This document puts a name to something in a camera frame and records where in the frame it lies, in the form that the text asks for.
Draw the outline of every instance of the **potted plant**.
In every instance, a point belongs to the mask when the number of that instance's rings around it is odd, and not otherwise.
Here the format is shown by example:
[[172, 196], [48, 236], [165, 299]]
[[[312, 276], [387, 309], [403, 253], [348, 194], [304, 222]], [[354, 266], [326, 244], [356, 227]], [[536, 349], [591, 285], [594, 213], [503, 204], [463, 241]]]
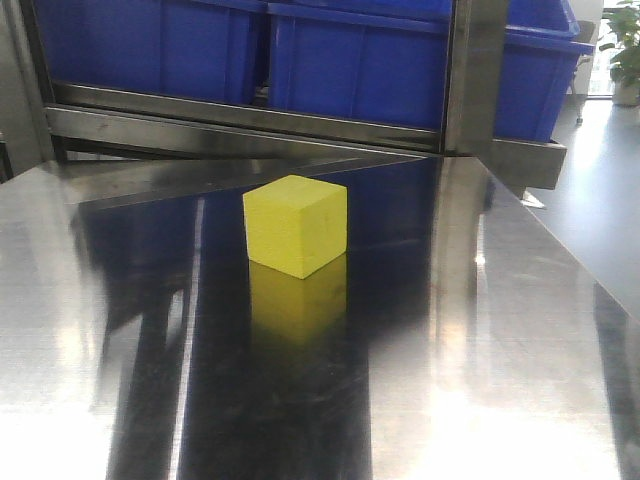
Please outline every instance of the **potted plant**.
[[640, 92], [640, 0], [623, 0], [621, 8], [603, 15], [607, 26], [616, 35], [615, 43], [600, 50], [621, 49], [611, 58], [611, 80], [615, 84], [613, 102], [616, 105], [637, 105]]

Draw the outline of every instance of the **metal post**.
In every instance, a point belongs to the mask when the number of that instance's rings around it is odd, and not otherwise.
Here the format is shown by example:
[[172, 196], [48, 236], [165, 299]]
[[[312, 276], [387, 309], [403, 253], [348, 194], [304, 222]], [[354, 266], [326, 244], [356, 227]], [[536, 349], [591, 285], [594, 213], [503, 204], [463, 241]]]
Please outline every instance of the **metal post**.
[[15, 175], [56, 159], [18, 0], [0, 0], [0, 131]]
[[453, 2], [442, 151], [491, 150], [509, 0]]

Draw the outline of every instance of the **green leaves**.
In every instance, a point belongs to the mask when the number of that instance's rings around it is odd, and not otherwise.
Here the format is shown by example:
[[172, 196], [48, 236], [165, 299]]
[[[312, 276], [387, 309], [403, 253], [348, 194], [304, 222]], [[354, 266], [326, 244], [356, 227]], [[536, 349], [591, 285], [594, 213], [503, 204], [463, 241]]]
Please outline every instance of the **green leaves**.
[[602, 17], [616, 36], [616, 43], [606, 43], [600, 51], [612, 48], [623, 50], [611, 58], [611, 79], [625, 85], [640, 84], [640, 0], [622, 0], [622, 8]]

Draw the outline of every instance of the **metal frame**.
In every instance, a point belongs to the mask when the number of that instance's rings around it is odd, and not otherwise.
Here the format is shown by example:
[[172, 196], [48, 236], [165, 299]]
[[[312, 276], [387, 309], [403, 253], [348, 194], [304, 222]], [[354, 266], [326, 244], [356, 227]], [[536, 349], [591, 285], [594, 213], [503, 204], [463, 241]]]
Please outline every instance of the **metal frame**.
[[433, 132], [104, 88], [51, 85], [31, 0], [3, 0], [0, 112], [10, 113], [0, 113], [0, 131], [5, 133], [12, 169], [17, 174], [40, 161], [64, 160], [58, 139], [70, 138], [125, 150], [144, 149], [162, 157], [298, 161], [353, 158], [356, 154], [476, 155], [505, 183], [553, 188], [564, 147], [493, 139], [493, 122], [488, 121], [495, 114], [509, 0], [453, 3], [444, 128]]

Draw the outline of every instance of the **metal shelf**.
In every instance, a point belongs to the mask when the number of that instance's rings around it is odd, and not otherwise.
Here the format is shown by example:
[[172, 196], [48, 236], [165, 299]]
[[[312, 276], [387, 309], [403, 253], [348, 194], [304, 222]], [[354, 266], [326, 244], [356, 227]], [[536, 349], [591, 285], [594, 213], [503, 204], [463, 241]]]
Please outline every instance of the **metal shelf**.
[[444, 128], [434, 132], [52, 84], [31, 0], [6, 0], [0, 3], [0, 130], [15, 173], [42, 161], [65, 161], [60, 138], [70, 138], [163, 158], [474, 155], [508, 185], [553, 188], [564, 147], [492, 138], [488, 119], [495, 114], [507, 7], [502, 0], [454, 1]]

